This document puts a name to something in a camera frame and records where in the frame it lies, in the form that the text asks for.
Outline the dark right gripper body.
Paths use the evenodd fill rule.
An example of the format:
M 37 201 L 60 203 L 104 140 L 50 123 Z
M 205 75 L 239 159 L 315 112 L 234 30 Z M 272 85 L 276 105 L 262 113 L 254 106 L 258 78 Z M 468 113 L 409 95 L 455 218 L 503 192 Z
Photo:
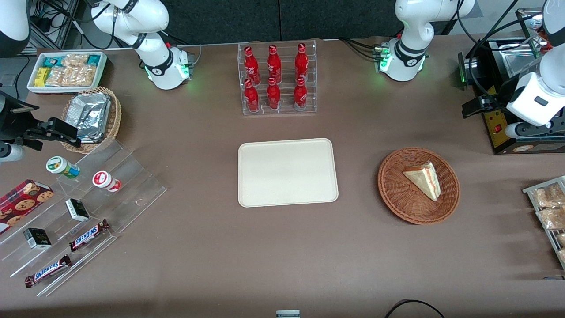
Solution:
M 29 129 L 37 127 L 37 121 L 31 114 L 39 107 L 20 101 L 5 92 L 1 93 L 0 139 L 15 140 L 22 137 Z

